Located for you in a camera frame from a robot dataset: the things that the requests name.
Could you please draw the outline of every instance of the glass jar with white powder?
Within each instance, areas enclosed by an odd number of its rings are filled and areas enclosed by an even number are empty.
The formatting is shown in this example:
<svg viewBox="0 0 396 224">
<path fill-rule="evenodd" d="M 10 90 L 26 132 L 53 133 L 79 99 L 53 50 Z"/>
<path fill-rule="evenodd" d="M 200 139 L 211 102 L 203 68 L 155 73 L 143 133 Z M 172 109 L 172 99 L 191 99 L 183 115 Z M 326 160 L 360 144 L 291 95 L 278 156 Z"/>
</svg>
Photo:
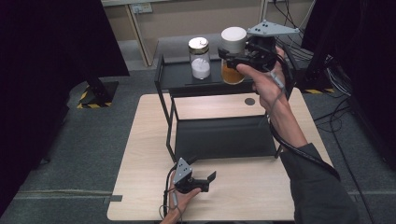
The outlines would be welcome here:
<svg viewBox="0 0 396 224">
<path fill-rule="evenodd" d="M 203 37 L 195 37 L 189 42 L 192 76 L 204 79 L 210 75 L 209 42 Z"/>
</svg>

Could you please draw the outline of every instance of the power outlet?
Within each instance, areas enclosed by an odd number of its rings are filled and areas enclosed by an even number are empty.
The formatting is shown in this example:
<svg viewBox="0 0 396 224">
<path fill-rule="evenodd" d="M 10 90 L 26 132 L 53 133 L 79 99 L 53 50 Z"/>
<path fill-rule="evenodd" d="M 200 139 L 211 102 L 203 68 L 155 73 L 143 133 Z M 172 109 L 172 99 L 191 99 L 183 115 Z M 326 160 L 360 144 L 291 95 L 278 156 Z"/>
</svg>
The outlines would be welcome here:
<svg viewBox="0 0 396 224">
<path fill-rule="evenodd" d="M 131 4 L 130 8 L 135 14 L 152 12 L 151 3 L 135 3 Z"/>
</svg>

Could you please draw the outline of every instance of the table top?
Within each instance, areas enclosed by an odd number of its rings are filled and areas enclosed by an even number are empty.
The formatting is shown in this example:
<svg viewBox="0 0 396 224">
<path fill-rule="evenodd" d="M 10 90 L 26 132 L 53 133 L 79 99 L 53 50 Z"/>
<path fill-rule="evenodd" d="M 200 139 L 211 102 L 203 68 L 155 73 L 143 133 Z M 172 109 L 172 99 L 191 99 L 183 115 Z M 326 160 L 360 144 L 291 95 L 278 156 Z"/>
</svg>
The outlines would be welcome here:
<svg viewBox="0 0 396 224">
<path fill-rule="evenodd" d="M 164 96 L 170 104 L 169 95 Z M 258 97 L 255 93 L 244 93 L 179 98 L 177 109 L 186 119 L 259 115 L 264 109 Z M 245 104 L 247 98 L 256 103 Z M 290 105 L 308 142 L 331 164 L 299 90 L 293 90 Z M 158 95 L 143 95 L 113 191 L 113 196 L 122 198 L 120 202 L 110 203 L 107 211 L 110 220 L 161 220 L 159 208 L 163 203 L 165 178 L 173 166 L 165 145 L 167 128 Z M 293 220 L 290 180 L 280 159 L 201 160 L 191 168 L 192 177 L 196 179 L 206 179 L 214 171 L 217 177 L 210 184 L 209 192 L 200 193 L 191 201 L 183 220 Z"/>
</svg>

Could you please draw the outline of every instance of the orange liquid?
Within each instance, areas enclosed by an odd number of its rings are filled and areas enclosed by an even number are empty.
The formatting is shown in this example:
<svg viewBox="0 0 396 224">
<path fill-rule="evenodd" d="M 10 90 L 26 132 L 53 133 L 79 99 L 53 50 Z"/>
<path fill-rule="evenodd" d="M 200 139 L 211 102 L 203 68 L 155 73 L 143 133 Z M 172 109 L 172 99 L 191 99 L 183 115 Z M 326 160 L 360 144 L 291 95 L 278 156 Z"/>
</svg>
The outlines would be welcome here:
<svg viewBox="0 0 396 224">
<path fill-rule="evenodd" d="M 231 85 L 238 84 L 242 82 L 245 78 L 244 75 L 240 74 L 235 69 L 227 67 L 226 63 L 224 63 L 221 67 L 221 76 L 225 83 Z"/>
</svg>

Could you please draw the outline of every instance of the hazard tape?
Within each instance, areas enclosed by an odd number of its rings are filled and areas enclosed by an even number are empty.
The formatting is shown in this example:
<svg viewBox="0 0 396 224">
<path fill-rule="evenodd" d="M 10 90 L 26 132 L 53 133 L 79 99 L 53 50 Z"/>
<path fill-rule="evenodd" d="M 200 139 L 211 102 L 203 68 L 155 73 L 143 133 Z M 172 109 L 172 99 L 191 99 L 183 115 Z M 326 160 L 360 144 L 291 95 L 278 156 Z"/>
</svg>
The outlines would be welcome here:
<svg viewBox="0 0 396 224">
<path fill-rule="evenodd" d="M 77 109 L 81 109 L 81 108 L 102 108 L 102 107 L 109 107 L 111 106 L 111 102 L 108 103 L 104 103 L 104 104 L 83 104 L 82 101 L 85 99 L 85 97 L 87 97 L 88 94 L 88 87 L 87 89 L 82 93 L 81 98 L 79 99 L 79 103 L 77 105 Z"/>
<path fill-rule="evenodd" d="M 319 93 L 334 93 L 333 89 L 323 89 L 323 90 L 302 90 L 302 93 L 313 93 L 313 94 L 319 94 Z"/>
</svg>

